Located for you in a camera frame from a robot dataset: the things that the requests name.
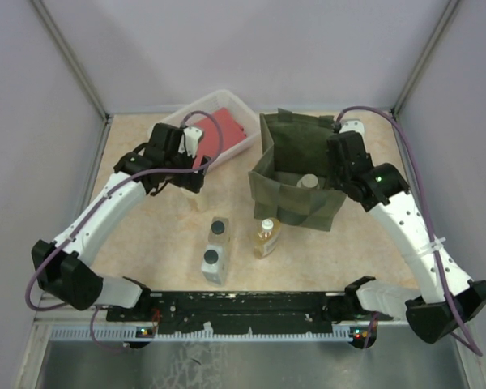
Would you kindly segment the cream bottle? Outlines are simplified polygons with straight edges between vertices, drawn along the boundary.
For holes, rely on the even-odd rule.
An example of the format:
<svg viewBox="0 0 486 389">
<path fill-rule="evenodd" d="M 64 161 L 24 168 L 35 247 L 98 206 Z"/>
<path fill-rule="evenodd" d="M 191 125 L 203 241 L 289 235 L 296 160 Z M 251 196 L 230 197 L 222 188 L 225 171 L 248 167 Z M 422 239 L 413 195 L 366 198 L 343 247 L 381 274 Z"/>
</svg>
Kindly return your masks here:
<svg viewBox="0 0 486 389">
<path fill-rule="evenodd" d="M 319 188 L 319 179 L 316 175 L 309 173 L 302 176 L 296 186 L 301 189 L 316 190 Z"/>
</svg>

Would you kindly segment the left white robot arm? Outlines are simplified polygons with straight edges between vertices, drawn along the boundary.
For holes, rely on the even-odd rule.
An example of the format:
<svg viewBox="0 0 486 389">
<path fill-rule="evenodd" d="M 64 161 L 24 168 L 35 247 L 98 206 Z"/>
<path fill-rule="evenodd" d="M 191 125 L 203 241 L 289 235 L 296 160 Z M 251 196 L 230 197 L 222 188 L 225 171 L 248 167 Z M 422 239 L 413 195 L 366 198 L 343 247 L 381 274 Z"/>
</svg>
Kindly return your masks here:
<svg viewBox="0 0 486 389">
<path fill-rule="evenodd" d="M 92 306 L 116 306 L 137 322 L 147 319 L 152 302 L 143 286 L 134 280 L 100 276 L 92 269 L 96 256 L 110 233 L 148 195 L 166 185 L 197 194 L 213 159 L 205 156 L 194 164 L 204 133 L 195 126 L 154 125 L 151 137 L 126 153 L 114 166 L 101 192 L 82 214 L 51 242 L 39 240 L 32 248 L 35 273 L 28 282 L 25 301 L 34 285 L 58 298 L 63 306 L 86 310 Z"/>
</svg>

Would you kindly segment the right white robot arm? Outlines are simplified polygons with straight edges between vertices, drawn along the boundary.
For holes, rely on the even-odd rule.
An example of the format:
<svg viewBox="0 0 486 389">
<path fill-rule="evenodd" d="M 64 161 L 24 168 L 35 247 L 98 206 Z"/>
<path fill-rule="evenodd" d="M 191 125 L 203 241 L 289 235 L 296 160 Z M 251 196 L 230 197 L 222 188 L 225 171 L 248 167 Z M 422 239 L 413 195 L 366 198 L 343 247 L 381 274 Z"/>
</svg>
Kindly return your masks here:
<svg viewBox="0 0 486 389">
<path fill-rule="evenodd" d="M 372 312 L 405 318 L 428 344 L 472 320 L 486 305 L 486 281 L 474 281 L 428 232 L 401 173 L 390 163 L 374 165 L 358 132 L 334 135 L 327 147 L 338 189 L 388 232 L 418 284 L 408 289 L 364 276 L 345 289 L 347 314 L 357 321 Z"/>
</svg>

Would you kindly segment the olive green canvas bag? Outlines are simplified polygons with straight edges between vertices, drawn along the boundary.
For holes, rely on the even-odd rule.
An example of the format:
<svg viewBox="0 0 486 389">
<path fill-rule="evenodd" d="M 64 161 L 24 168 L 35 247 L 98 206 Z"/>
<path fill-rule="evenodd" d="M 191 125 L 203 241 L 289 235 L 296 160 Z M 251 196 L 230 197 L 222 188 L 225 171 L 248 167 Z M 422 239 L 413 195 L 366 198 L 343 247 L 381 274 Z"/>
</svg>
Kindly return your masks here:
<svg viewBox="0 0 486 389">
<path fill-rule="evenodd" d="M 260 114 L 259 124 L 262 156 L 248 173 L 254 218 L 329 232 L 347 198 L 329 179 L 327 140 L 335 135 L 334 117 L 279 109 Z M 318 177 L 319 188 L 298 188 L 309 173 Z"/>
</svg>

